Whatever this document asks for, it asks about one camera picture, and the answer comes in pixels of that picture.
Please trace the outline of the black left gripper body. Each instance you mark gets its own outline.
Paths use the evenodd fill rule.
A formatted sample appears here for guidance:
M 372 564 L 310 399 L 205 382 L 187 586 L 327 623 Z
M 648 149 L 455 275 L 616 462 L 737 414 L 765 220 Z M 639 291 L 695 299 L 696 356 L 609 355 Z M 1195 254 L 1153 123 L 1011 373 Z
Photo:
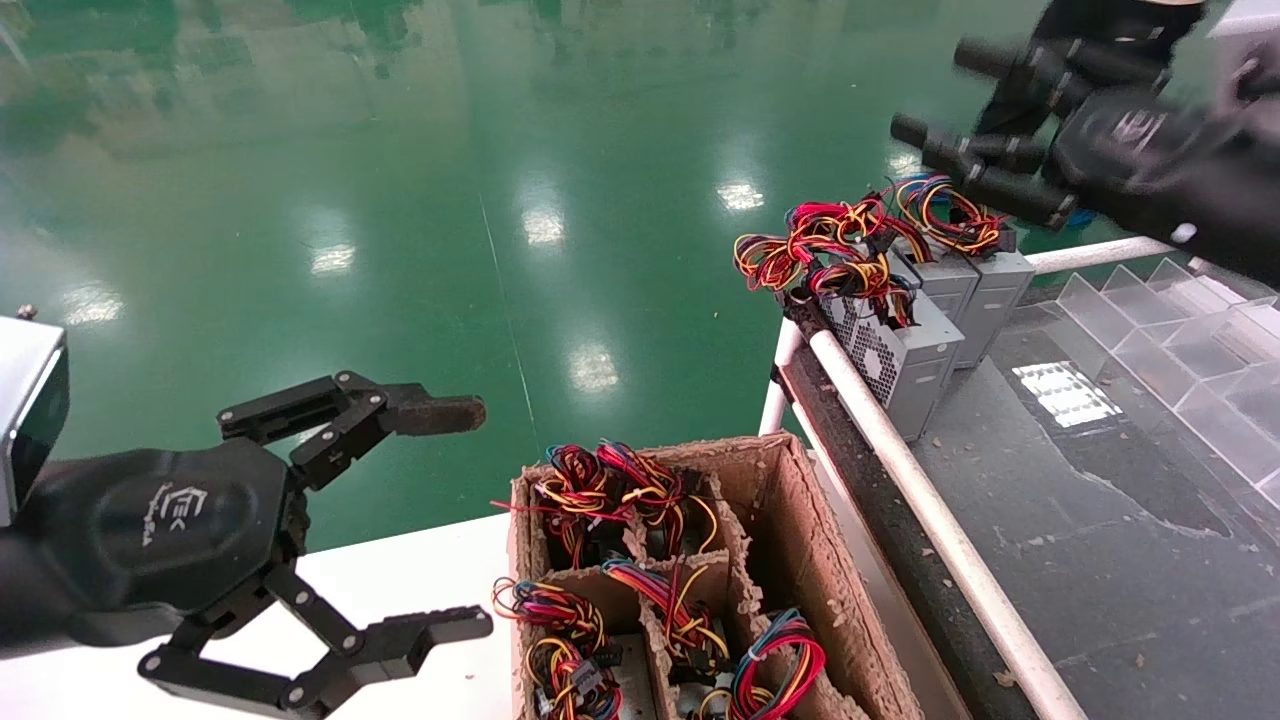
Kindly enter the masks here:
M 18 647 L 122 647 L 246 623 L 305 551 L 289 466 L 248 439 L 58 462 L 18 515 Z

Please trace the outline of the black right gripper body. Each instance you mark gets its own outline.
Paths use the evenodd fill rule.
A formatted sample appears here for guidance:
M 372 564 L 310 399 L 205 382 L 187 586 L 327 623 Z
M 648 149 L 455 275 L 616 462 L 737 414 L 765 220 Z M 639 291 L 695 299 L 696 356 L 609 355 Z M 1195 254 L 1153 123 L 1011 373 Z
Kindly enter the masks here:
M 1201 156 L 1230 143 L 1238 119 L 1139 88 L 1089 94 L 1062 118 L 1044 179 L 1085 208 L 1116 208 L 1171 187 Z

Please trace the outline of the left gripper finger worn pad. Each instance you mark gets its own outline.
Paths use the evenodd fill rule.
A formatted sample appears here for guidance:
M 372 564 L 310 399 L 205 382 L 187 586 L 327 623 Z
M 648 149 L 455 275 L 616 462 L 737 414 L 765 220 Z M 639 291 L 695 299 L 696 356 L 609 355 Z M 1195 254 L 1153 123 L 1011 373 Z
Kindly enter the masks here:
M 476 430 L 486 409 L 476 395 L 435 397 L 420 383 L 380 384 L 338 372 L 219 413 L 223 439 L 266 446 L 308 433 L 289 456 L 297 482 L 320 491 L 389 436 Z

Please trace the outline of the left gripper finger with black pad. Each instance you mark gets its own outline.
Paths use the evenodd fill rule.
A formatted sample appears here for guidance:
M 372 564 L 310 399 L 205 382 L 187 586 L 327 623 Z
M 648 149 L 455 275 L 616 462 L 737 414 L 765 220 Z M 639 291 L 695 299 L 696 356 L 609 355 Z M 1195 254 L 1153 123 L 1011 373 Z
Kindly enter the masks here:
M 417 676 L 438 646 L 493 632 L 492 616 L 479 606 L 385 618 L 358 629 L 289 566 L 251 579 L 232 598 L 220 612 L 184 619 L 140 661 L 138 674 L 180 700 L 274 719 L 326 719 L 367 685 Z M 202 657 L 220 632 L 252 618 L 252 602 L 280 603 L 326 646 L 325 655 L 298 676 Z

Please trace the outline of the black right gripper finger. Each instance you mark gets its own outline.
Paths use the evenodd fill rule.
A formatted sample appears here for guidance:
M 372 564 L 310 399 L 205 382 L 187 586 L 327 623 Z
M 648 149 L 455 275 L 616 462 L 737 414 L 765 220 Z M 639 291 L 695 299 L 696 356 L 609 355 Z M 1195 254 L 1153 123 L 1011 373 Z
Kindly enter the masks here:
M 996 81 L 1032 88 L 1051 109 L 1076 109 L 1102 88 L 1160 92 L 1171 70 L 1120 49 L 1083 38 L 1029 41 L 1021 46 L 964 37 L 954 65 Z
M 922 165 L 947 176 L 969 200 L 1034 225 L 1059 231 L 1078 199 L 1041 178 L 1051 143 L 1033 136 L 955 135 L 897 113 L 890 135 L 920 152 Z

